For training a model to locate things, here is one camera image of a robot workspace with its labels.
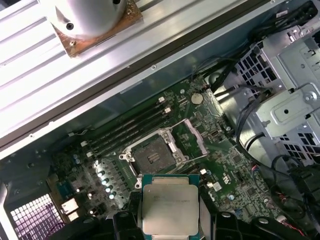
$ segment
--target screw hole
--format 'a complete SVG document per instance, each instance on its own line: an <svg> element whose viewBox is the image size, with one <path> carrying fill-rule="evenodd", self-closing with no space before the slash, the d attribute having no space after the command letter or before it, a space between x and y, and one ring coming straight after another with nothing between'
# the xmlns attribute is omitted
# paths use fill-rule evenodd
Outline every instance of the screw hole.
<svg viewBox="0 0 320 240"><path fill-rule="evenodd" d="M70 23L70 22L69 22L69 23L66 24L65 27L66 27L66 29L68 29L68 30L72 30L72 29L74 29L75 26L74 26L73 23Z"/></svg>

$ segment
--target motherboard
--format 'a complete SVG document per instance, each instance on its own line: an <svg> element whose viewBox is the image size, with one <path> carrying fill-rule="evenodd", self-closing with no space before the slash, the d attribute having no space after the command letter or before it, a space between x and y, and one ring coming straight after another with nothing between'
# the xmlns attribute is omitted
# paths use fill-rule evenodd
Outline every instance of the motherboard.
<svg viewBox="0 0 320 240"><path fill-rule="evenodd" d="M199 174L217 208L246 222L279 215L259 173L252 178L255 166L237 151L219 102L209 90L199 93L205 84L183 80L53 155L59 192L75 202L76 216L126 209L143 174Z"/></svg>

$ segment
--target metal bracket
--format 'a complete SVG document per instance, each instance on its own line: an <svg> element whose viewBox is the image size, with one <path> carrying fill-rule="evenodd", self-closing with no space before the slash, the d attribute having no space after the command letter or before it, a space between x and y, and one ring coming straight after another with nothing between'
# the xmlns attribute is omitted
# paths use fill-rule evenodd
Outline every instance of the metal bracket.
<svg viewBox="0 0 320 240"><path fill-rule="evenodd" d="M283 136L303 124L306 116L320 108L318 89L307 84L291 93L281 92L261 104L257 116L270 137Z"/></svg>

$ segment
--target screw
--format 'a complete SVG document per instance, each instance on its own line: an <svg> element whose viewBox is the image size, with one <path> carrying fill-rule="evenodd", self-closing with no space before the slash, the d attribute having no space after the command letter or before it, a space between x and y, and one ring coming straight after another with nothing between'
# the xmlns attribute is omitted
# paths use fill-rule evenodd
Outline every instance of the screw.
<svg viewBox="0 0 320 240"><path fill-rule="evenodd" d="M306 94L304 96L304 100L306 100L306 101L310 101L310 100L313 100L313 99L314 99L314 96L312 96L311 94Z"/></svg>
<svg viewBox="0 0 320 240"><path fill-rule="evenodd" d="M74 41L74 40L70 42L70 46L71 46L71 47L75 46L76 44L77 44L77 42Z"/></svg>
<svg viewBox="0 0 320 240"><path fill-rule="evenodd" d="M264 218L259 218L259 223L261 224L268 224L269 221L267 219L264 219Z"/></svg>
<svg viewBox="0 0 320 240"><path fill-rule="evenodd" d="M229 194L229 195L228 195L228 199L229 199L230 201L233 201L233 200L235 200L235 196L232 195L232 194Z"/></svg>

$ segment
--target green circuit board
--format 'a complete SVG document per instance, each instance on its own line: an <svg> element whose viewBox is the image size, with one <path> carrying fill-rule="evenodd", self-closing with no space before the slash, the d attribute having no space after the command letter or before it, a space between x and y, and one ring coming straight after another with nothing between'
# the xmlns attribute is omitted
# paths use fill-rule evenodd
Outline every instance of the green circuit board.
<svg viewBox="0 0 320 240"><path fill-rule="evenodd" d="M193 166L195 167L192 169L192 173L200 174L199 166L201 166L206 169L206 173L201 176L201 182L206 185L212 201L220 210L234 212L246 222L249 222L254 216L276 217L279 214L279 210L272 205L271 199L255 186L251 177L251 162L237 151L231 141L232 129L212 92L207 91L197 95L204 84L205 82L201 78L194 81L186 79L177 83L97 130L88 132L83 136L81 143L78 142L76 145L66 148L63 153L53 156L56 169L59 171L65 168L66 159L71 161L68 166L69 170L63 170L63 174L67 176L67 179L72 179L71 184L75 188L84 187L98 193L94 201L86 203L87 209L104 203L107 211L102 216L105 216L109 211L125 208L130 192L139 191L139 188L136 187L139 176L137 171L133 170L133 165L138 164L139 159L136 159L136 162L132 164L121 160L120 154L127 146L151 135L156 130L169 129L174 138L175 146L180 149L184 159L181 162L171 164L174 159L169 157L165 164L160 164L159 161L164 158L157 155L151 156L151 161L157 161L161 168L157 170L152 164L148 168L141 163L139 170L142 174L154 172L174 174ZM128 122L131 117L137 117L137 113L142 112L159 99L165 99L165 102L162 103L164 108L170 108L169 117L165 118L163 122L149 128L146 124L138 135L137 133L132 135L132 139L123 137L124 135L129 136L129 133L132 132L130 128L126 129L124 133L120 132L118 137L114 139L116 147L113 147L109 152L104 150L103 144L97 146L97 143L107 141L106 136L110 136L107 134L108 131L118 128L126 120ZM149 154L148 148L160 148L163 150L161 154L165 156L168 153L162 148L165 145L161 142L163 139L158 139L161 137L153 135L132 148L132 151L135 151L136 156L142 156ZM66 158L65 160L58 160L61 159L61 154ZM73 159L75 154L78 156L78 163L75 163ZM97 173L101 171L110 175L108 179L110 184L112 183L114 186L113 190L117 193L115 199L109 199L109 193L105 192L106 186L101 185L103 179L97 177ZM264 188L265 183L258 174L256 182L261 188Z"/></svg>

